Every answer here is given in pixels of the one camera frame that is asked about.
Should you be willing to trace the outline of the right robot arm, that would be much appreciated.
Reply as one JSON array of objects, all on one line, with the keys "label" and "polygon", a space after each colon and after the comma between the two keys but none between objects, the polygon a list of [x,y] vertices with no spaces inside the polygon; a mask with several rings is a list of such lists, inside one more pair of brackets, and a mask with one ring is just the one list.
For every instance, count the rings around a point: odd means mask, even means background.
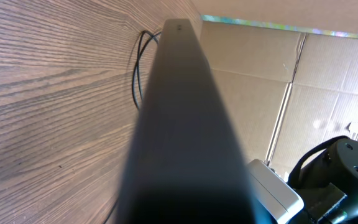
[{"label": "right robot arm", "polygon": [[358,141],[338,136],[317,145],[287,180],[257,159],[248,168],[272,223],[358,223]]}]

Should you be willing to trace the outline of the blue Samsung Galaxy smartphone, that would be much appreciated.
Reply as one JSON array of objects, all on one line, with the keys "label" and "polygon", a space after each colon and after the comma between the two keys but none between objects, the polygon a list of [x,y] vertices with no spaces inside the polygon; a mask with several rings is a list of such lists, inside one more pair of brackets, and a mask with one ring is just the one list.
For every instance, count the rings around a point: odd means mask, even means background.
[{"label": "blue Samsung Galaxy smartphone", "polygon": [[241,149],[187,19],[164,24],[122,176],[116,221],[256,221]]}]

